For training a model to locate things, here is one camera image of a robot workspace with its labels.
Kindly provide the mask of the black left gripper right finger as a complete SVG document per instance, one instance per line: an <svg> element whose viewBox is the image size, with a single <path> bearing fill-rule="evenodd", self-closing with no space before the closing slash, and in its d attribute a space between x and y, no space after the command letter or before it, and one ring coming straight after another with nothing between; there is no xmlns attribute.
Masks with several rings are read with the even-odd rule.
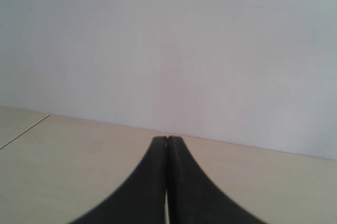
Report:
<svg viewBox="0 0 337 224"><path fill-rule="evenodd" d="M167 148L170 223L263 223L213 183L182 137L169 136Z"/></svg>

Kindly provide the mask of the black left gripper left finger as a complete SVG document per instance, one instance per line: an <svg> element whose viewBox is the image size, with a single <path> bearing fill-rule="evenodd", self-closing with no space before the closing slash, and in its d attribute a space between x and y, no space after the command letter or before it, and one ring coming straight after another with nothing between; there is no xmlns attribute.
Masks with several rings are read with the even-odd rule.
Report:
<svg viewBox="0 0 337 224"><path fill-rule="evenodd" d="M165 223L167 137L154 137L130 176L72 223Z"/></svg>

